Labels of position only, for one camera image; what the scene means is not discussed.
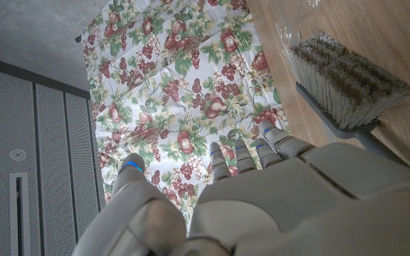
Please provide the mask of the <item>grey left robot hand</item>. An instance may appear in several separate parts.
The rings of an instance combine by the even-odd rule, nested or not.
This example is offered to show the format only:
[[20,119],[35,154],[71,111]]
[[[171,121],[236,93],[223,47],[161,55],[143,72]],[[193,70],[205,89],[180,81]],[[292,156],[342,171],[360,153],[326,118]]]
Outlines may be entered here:
[[317,148],[269,122],[260,129],[260,163],[237,141],[235,176],[211,144],[213,182],[190,221],[128,155],[74,253],[410,255],[410,168],[349,144]]

